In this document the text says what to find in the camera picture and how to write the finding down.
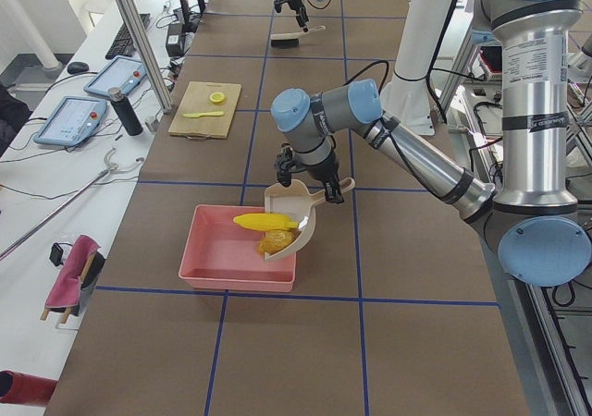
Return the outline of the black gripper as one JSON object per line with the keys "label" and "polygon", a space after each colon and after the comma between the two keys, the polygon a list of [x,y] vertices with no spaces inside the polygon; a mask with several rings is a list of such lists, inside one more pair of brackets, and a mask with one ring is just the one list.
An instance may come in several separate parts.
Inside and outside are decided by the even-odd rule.
{"label": "black gripper", "polygon": [[307,32],[308,28],[308,16],[306,13],[306,8],[302,0],[274,0],[274,9],[277,13],[282,11],[282,7],[287,5],[292,11],[295,12],[295,17],[299,27],[302,29],[303,32]]}
{"label": "black gripper", "polygon": [[328,203],[344,203],[339,183],[339,161],[332,148],[317,163],[305,163],[304,157],[292,147],[283,143],[274,163],[277,181],[287,188],[291,185],[292,175],[307,172],[311,178],[319,181],[325,190]]}

